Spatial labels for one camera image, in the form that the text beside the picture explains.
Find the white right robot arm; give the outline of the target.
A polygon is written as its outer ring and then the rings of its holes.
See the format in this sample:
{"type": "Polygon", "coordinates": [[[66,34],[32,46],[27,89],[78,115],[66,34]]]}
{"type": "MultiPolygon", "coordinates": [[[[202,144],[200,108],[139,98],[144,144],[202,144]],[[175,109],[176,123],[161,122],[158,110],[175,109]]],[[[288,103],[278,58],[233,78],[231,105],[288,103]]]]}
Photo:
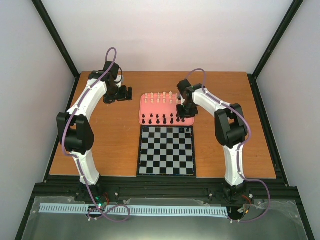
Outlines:
{"type": "Polygon", "coordinates": [[[242,107],[217,98],[202,84],[192,86],[187,79],[180,81],[177,89],[181,100],[176,107],[179,118],[195,117],[199,113],[198,107],[214,117],[215,137],[224,151],[225,182],[231,187],[241,185],[245,180],[243,148],[246,136],[251,132],[242,107]]]}

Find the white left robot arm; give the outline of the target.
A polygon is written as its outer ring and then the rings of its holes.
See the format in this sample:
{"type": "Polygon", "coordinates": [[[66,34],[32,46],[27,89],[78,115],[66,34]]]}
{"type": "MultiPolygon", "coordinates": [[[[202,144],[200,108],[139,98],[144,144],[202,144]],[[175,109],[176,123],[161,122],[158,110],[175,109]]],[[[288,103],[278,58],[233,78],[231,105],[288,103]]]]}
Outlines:
{"type": "Polygon", "coordinates": [[[100,100],[112,104],[132,99],[132,88],[123,85],[122,68],[113,61],[106,61],[102,70],[89,74],[87,84],[74,105],[56,117],[62,152],[73,158],[80,182],[89,186],[86,195],[92,201],[103,198],[104,188],[97,184],[100,174],[92,153],[95,136],[90,125],[91,116],[100,100]]]}

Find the pink plastic tray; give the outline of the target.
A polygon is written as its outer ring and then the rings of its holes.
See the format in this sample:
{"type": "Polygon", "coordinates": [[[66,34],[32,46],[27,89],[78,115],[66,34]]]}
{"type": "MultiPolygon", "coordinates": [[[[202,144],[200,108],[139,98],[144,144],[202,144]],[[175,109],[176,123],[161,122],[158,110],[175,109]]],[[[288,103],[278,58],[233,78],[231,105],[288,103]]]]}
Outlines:
{"type": "Polygon", "coordinates": [[[180,118],[180,122],[177,122],[177,105],[176,100],[179,100],[179,104],[181,103],[180,100],[180,94],[178,93],[178,98],[175,98],[175,95],[177,93],[172,93],[172,99],[169,97],[169,93],[166,93],[166,98],[163,98],[163,92],[160,93],[160,103],[157,103],[157,93],[154,93],[154,103],[151,103],[151,93],[148,94],[148,98],[145,98],[145,93],[140,98],[140,107],[139,107],[139,115],[138,115],[138,121],[141,125],[158,125],[158,126],[192,126],[195,122],[194,118],[185,118],[185,122],[182,122],[182,118],[180,118]],[[156,115],[159,115],[160,124],[157,124],[157,118],[156,115]],[[163,114],[166,115],[166,121],[167,124],[163,124],[163,114]]]}

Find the black white chessboard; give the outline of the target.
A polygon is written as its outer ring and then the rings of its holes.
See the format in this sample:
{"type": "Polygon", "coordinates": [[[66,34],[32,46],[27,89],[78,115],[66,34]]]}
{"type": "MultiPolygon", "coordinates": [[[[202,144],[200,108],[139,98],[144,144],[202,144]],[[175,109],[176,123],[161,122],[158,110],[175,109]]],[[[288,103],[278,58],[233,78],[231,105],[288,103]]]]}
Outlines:
{"type": "Polygon", "coordinates": [[[193,127],[142,125],[136,175],[195,178],[193,127]],[[179,133],[179,128],[184,128],[184,133],[179,133]]]}

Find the black left frame post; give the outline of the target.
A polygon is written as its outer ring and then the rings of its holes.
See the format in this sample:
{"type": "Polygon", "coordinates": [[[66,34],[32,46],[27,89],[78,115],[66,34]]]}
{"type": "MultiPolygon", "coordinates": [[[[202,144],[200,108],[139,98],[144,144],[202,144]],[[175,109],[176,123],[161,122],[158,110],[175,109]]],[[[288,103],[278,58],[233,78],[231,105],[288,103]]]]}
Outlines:
{"type": "Polygon", "coordinates": [[[36,11],[38,12],[41,20],[43,21],[45,27],[47,28],[51,38],[53,39],[55,45],[57,46],[59,52],[61,53],[66,65],[68,66],[71,74],[75,79],[80,77],[80,73],[77,70],[74,61],[72,60],[57,28],[55,27],[45,5],[43,4],[42,0],[31,0],[33,6],[35,7],[36,11]]]}

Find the black frame post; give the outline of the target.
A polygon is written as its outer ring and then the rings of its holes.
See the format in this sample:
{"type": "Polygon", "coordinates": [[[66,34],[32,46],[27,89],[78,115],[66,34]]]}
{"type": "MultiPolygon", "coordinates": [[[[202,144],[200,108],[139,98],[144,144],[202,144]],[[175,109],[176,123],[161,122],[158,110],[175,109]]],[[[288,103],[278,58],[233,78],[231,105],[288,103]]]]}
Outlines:
{"type": "Polygon", "coordinates": [[[282,39],[283,35],[285,34],[286,30],[290,26],[292,20],[294,19],[295,15],[297,14],[297,12],[300,9],[303,2],[304,2],[304,0],[293,0],[292,3],[290,4],[282,21],[280,22],[277,30],[275,31],[272,39],[270,40],[267,48],[265,49],[261,59],[259,60],[256,68],[254,69],[254,71],[252,73],[252,79],[254,81],[256,81],[258,79],[259,75],[263,71],[264,67],[266,66],[271,55],[273,54],[274,50],[276,49],[277,45],[279,44],[279,42],[282,39]]]}
{"type": "Polygon", "coordinates": [[[42,0],[31,0],[33,6],[35,7],[36,11],[38,12],[41,20],[43,21],[45,27],[47,28],[51,38],[53,39],[55,45],[57,46],[59,52],[61,53],[66,65],[68,66],[71,74],[75,79],[80,77],[80,73],[77,70],[74,61],[72,60],[57,28],[55,27],[45,5],[43,4],[42,0]]]}

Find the black aluminium frame base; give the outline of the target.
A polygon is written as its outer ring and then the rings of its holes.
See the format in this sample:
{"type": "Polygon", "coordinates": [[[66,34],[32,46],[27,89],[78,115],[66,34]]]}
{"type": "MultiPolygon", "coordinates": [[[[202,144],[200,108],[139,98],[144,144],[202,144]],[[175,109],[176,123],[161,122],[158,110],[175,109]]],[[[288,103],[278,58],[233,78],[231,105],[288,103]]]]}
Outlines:
{"type": "MultiPolygon", "coordinates": [[[[264,133],[264,138],[272,160],[273,168],[276,173],[275,179],[266,180],[269,188],[271,200],[289,200],[297,204],[298,218],[302,221],[302,228],[309,240],[313,240],[312,232],[306,211],[304,209],[297,187],[289,186],[287,176],[281,161],[281,157],[276,145],[276,141],[270,126],[267,112],[263,104],[261,93],[257,84],[257,77],[254,74],[248,74],[248,83],[251,88],[259,120],[264,133]]],[[[174,199],[188,198],[195,200],[208,200],[209,191],[222,185],[222,180],[215,178],[204,178],[203,180],[174,180],[164,177],[142,177],[137,180],[129,180],[125,177],[103,177],[102,182],[109,187],[119,186],[120,200],[132,198],[134,196],[143,199],[174,199]]],[[[34,186],[26,211],[18,229],[16,239],[28,239],[27,226],[31,223],[31,209],[35,199],[42,197],[75,197],[80,192],[80,185],[76,183],[74,176],[49,176],[45,175],[44,182],[37,183],[34,186]]]]}

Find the black right frame post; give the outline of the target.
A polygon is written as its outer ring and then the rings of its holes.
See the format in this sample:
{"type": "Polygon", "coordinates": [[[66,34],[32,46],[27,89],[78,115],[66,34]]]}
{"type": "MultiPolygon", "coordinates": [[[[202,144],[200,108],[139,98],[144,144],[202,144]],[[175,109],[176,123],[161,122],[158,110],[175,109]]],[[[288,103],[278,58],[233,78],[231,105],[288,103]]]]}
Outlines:
{"type": "Polygon", "coordinates": [[[275,31],[272,39],[270,40],[267,48],[265,49],[261,59],[259,60],[256,68],[254,69],[254,71],[252,73],[252,79],[254,81],[256,81],[258,79],[259,75],[263,71],[264,67],[266,66],[271,55],[273,54],[274,50],[276,49],[277,45],[279,44],[279,42],[282,39],[283,35],[285,34],[286,30],[290,26],[292,20],[294,19],[295,15],[297,14],[297,12],[300,9],[303,2],[304,2],[304,0],[293,0],[292,3],[290,4],[282,21],[280,22],[277,30],[275,31]]]}

